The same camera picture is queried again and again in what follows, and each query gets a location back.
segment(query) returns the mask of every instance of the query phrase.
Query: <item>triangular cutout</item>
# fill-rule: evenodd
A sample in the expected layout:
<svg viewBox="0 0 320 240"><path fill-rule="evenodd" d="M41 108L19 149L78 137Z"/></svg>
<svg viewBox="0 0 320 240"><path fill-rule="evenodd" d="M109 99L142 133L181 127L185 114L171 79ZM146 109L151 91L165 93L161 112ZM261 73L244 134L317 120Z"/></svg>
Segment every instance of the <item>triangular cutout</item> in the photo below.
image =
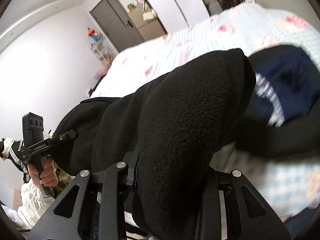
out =
<svg viewBox="0 0 320 240"><path fill-rule="evenodd" d="M247 186L242 186L242 192L250 218L256 218L267 214L263 205Z"/></svg>
<svg viewBox="0 0 320 240"><path fill-rule="evenodd" d="M59 205L56 206L53 213L58 216L65 218L71 218L73 209L75 207L76 198L79 192L79 186L74 185L68 194L60 201Z"/></svg>

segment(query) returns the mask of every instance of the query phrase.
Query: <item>white wardrobe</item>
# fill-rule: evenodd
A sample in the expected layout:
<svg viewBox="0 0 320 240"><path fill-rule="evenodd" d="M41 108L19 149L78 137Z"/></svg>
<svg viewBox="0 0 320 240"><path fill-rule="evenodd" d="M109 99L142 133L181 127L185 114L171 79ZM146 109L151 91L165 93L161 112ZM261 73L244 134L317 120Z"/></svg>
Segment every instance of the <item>white wardrobe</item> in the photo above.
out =
<svg viewBox="0 0 320 240"><path fill-rule="evenodd" d="M191 27L210 17L202 0L148 1L168 33Z"/></svg>

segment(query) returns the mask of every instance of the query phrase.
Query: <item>black handheld device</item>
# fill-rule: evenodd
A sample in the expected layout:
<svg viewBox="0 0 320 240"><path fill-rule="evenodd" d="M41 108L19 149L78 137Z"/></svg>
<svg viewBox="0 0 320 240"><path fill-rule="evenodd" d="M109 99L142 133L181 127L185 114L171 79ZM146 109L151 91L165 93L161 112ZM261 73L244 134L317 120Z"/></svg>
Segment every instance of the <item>black handheld device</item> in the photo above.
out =
<svg viewBox="0 0 320 240"><path fill-rule="evenodd" d="M31 163L39 171L36 176L39 189L43 196L53 196L52 187L46 187L40 184L40 174L43 171L43 165L50 155L52 147L76 137L75 131L69 131L54 138L44 140L43 137L43 118L39 115L28 113L22 118L22 130L25 149L21 152L23 163Z"/></svg>

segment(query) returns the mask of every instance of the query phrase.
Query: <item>ceiling molding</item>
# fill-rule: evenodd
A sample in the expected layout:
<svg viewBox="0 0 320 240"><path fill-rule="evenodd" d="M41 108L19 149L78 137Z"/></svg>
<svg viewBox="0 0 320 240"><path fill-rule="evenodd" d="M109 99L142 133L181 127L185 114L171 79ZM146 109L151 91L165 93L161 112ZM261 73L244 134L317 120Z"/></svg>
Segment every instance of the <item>ceiling molding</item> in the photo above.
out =
<svg viewBox="0 0 320 240"><path fill-rule="evenodd" d="M60 11L81 4L83 1L84 0L57 0L46 4L20 18L3 33L1 33L0 54L26 30Z"/></svg>

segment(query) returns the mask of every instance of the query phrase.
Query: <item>finger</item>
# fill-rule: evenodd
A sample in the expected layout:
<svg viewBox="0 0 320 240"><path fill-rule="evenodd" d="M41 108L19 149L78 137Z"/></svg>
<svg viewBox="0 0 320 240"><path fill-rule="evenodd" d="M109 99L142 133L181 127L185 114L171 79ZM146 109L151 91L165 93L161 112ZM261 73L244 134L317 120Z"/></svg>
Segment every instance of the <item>finger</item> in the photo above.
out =
<svg viewBox="0 0 320 240"><path fill-rule="evenodd" d="M48 168L44 169L40 175L40 178L45 178L49 176L51 173L54 173L54 167L49 166Z"/></svg>
<svg viewBox="0 0 320 240"><path fill-rule="evenodd" d="M57 177L57 175L55 173L51 173L49 176L46 176L45 178L40 180L40 184L46 184L50 181L52 181L53 179L55 179Z"/></svg>
<svg viewBox="0 0 320 240"><path fill-rule="evenodd" d="M49 157L43 165L43 169L47 169L53 165L53 159Z"/></svg>
<svg viewBox="0 0 320 240"><path fill-rule="evenodd" d="M49 181L48 183L44 184L46 187L55 187L58 185L58 178L55 177L53 180Z"/></svg>
<svg viewBox="0 0 320 240"><path fill-rule="evenodd" d="M39 174L39 171L31 163L28 164L28 171L29 171L29 174Z"/></svg>

